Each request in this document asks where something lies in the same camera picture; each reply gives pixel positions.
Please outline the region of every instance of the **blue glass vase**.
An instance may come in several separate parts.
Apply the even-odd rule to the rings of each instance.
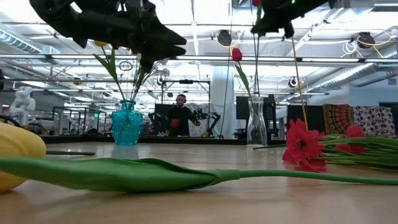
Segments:
[[[112,114],[112,132],[119,146],[137,144],[142,127],[142,115],[134,111],[135,101],[122,101],[122,110]]]

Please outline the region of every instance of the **red object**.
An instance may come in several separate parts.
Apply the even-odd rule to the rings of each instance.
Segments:
[[[358,126],[358,125],[351,125],[347,129],[347,136],[350,138],[358,138],[358,137],[365,137],[363,133],[363,128]],[[365,153],[365,147],[364,146],[355,146],[355,145],[345,145],[345,144],[339,144],[336,146],[337,149],[346,151],[346,152],[351,152],[355,154],[363,154]]]
[[[253,3],[253,6],[259,6],[260,0],[253,0],[252,3]]]
[[[326,169],[323,168],[326,166],[325,161],[311,159],[323,156],[322,149],[325,147],[319,145],[317,139],[324,135],[317,130],[306,131],[305,123],[301,119],[298,119],[296,123],[291,120],[286,137],[287,149],[282,159],[307,171],[325,171]]]
[[[172,122],[170,122],[170,129],[176,130],[180,126],[180,120],[179,119],[174,119]]]
[[[234,60],[235,62],[240,62],[242,61],[243,58],[243,54],[241,52],[241,50],[239,50],[238,48],[234,48],[232,49],[232,60]]]

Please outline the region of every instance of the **colorful tapestry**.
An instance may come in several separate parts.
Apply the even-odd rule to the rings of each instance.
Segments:
[[[363,127],[365,135],[393,135],[395,126],[391,108],[381,106],[355,106],[354,122]]]
[[[326,134],[347,134],[353,124],[353,110],[350,105],[323,105],[323,119]]]

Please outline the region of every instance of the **glass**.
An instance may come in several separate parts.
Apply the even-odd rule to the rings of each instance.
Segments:
[[[248,147],[267,145],[267,128],[264,122],[263,107],[264,99],[262,97],[249,98]]]
[[[112,114],[112,132],[116,145],[137,144],[142,127],[142,114],[134,111],[135,101],[122,101],[122,110]]]

